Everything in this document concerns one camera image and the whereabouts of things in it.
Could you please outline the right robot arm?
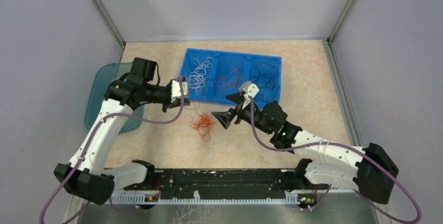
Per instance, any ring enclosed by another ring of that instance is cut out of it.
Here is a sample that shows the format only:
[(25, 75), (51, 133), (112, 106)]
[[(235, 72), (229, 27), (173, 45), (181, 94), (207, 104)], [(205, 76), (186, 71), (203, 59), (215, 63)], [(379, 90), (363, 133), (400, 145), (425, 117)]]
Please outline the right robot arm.
[(386, 205), (394, 188), (393, 179), (399, 169), (378, 144), (352, 146), (317, 136), (287, 120), (287, 113), (278, 102), (267, 103), (262, 109), (246, 104), (241, 93), (228, 95), (236, 106), (225, 112), (212, 112), (223, 128), (242, 121), (271, 135), (270, 150), (297, 154), (301, 160), (294, 174), (299, 188), (312, 184), (329, 184), (356, 190), (372, 202)]

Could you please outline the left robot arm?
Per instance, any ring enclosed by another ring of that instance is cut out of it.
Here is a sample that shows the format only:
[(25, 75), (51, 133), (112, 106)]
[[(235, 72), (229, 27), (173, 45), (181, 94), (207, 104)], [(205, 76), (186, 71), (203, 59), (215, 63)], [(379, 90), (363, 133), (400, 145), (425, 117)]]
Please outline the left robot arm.
[(151, 84), (159, 77), (158, 63), (135, 58), (129, 72), (112, 81), (104, 93), (100, 111), (87, 137), (66, 164), (54, 169), (61, 188), (88, 202), (102, 205), (115, 191), (136, 186), (151, 189), (157, 182), (155, 166), (142, 160), (134, 160), (123, 167), (104, 167), (110, 149), (121, 128), (132, 118), (150, 124), (166, 125), (167, 121), (148, 120), (134, 116), (134, 111), (145, 104), (160, 104), (162, 111), (178, 107), (183, 111), (189, 105), (189, 87), (185, 77), (178, 76), (165, 86)]

